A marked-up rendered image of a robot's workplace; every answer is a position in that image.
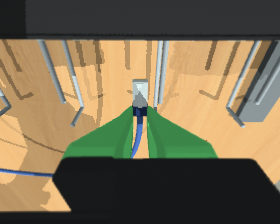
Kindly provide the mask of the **white cable plug with blue boot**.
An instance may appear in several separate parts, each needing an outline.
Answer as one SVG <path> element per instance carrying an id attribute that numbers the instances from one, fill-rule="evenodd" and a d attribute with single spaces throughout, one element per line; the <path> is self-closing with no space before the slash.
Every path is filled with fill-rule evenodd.
<path id="1" fill-rule="evenodd" d="M 133 117 L 147 117 L 148 80 L 133 79 L 132 94 Z"/>

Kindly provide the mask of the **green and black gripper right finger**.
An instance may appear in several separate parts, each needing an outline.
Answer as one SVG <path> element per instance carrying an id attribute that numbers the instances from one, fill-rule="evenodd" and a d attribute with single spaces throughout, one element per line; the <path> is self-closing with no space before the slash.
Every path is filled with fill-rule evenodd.
<path id="1" fill-rule="evenodd" d="M 211 143 L 162 117 L 151 106 L 146 120 L 149 158 L 219 158 Z"/>

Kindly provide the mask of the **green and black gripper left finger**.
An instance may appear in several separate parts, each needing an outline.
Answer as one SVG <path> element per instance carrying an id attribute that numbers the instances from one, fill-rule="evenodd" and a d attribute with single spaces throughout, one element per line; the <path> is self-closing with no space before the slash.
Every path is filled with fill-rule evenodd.
<path id="1" fill-rule="evenodd" d="M 62 159 L 75 156 L 131 158 L 133 124 L 133 107 L 129 106 L 115 119 L 70 143 Z"/>

